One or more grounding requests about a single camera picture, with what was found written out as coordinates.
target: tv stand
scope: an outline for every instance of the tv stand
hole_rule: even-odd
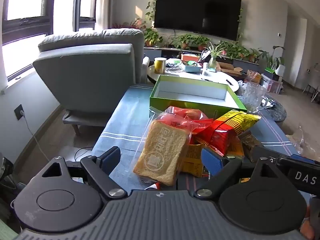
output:
[[[154,61],[155,57],[176,58],[182,52],[201,55],[201,52],[198,50],[177,48],[144,47],[143,51],[150,58],[150,61]],[[217,61],[232,64],[234,67],[240,67],[245,73],[247,73],[248,70],[256,71],[258,73],[263,73],[264,71],[264,68],[259,66],[259,64],[246,60],[231,59],[227,56],[219,56],[217,57]]]

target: open green box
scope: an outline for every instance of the open green box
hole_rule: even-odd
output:
[[[208,118],[247,109],[228,85],[211,81],[161,75],[150,96],[150,106],[164,111],[169,106],[199,109]]]

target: finger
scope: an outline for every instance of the finger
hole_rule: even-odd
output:
[[[310,225],[310,221],[306,220],[301,226],[300,233],[308,240],[313,240],[315,238],[315,232]]]
[[[307,206],[307,212],[306,212],[306,215],[305,215],[305,218],[308,218],[310,217],[310,207]]]

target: black tv screen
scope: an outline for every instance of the black tv screen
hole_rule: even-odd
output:
[[[156,0],[155,28],[236,40],[241,0]]]

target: mug handle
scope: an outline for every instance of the mug handle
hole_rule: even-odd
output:
[[[257,111],[260,111],[262,109],[265,109],[267,106],[267,103],[269,102],[269,99],[266,96],[262,96],[262,98],[265,100],[264,105],[263,106],[258,106],[257,107]]]

